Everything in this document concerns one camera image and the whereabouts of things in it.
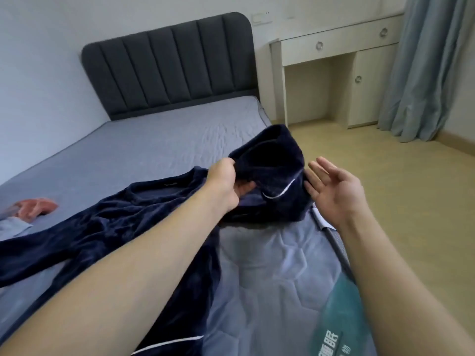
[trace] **dark gray headboard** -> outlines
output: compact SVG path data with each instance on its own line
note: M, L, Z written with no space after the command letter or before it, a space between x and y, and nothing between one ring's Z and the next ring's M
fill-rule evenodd
M251 25L237 12L88 44L81 59L112 120L259 97Z

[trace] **desk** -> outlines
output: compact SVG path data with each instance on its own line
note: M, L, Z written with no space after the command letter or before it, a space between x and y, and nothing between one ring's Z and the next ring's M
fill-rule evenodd
M277 119L375 123L401 29L397 15L272 42Z

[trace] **curtain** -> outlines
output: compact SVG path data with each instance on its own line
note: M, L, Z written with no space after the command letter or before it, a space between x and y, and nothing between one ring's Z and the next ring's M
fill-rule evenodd
M474 0L407 0L378 120L381 130L390 130L401 142L435 137L448 116L455 65L474 12Z

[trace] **hand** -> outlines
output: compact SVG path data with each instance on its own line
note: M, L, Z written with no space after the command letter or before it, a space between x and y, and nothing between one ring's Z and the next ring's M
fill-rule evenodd
M318 210L337 229L361 211L369 210L359 179L323 157L309 162L305 188Z
M254 181L236 181L234 160L228 157L222 158L210 167L205 185L222 198L227 212L235 209L239 198L256 187Z

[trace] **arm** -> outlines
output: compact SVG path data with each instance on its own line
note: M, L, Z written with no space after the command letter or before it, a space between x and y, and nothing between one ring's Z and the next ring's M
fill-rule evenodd
M398 254L359 180L320 157L306 189L339 231L381 356L475 355L475 343Z
M255 187L235 185L233 164L218 161L205 185L168 217L71 281L5 342L0 355L130 355L208 234Z

